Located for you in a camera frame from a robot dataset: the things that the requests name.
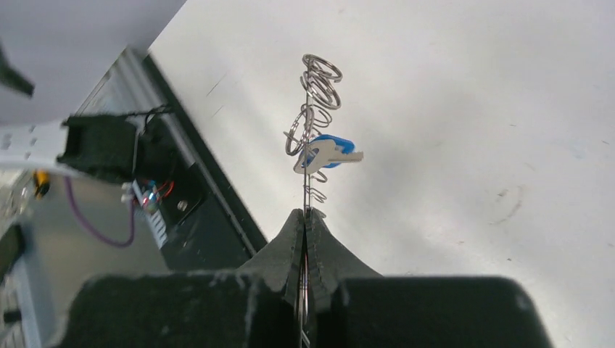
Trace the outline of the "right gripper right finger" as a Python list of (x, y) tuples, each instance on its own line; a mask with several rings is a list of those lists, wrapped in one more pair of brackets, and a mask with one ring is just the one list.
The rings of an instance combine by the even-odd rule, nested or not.
[(344, 279), (381, 275), (335, 238), (316, 208), (306, 212), (305, 241), (310, 307), (314, 310), (330, 309), (333, 293)]

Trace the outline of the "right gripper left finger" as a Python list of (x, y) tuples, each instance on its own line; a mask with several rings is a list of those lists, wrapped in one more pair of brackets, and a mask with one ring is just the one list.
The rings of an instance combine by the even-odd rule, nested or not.
[(301, 209), (290, 212), (275, 238), (237, 270), (259, 275), (268, 288), (291, 306), (297, 304), (300, 290), (300, 269), (304, 213)]

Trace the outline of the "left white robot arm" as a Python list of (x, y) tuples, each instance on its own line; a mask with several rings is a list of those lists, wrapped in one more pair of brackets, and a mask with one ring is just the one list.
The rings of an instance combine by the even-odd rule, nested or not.
[(137, 125), (125, 115), (3, 125), (1, 169), (45, 170), (119, 185), (135, 179), (138, 147)]

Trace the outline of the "blue tagged key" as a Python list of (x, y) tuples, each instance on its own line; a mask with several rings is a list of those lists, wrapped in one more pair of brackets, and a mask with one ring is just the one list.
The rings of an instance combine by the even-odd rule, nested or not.
[(363, 157), (363, 152), (355, 151), (352, 141), (323, 134), (308, 142), (304, 150), (300, 152), (293, 171), (298, 174), (312, 175), (323, 168), (360, 162)]

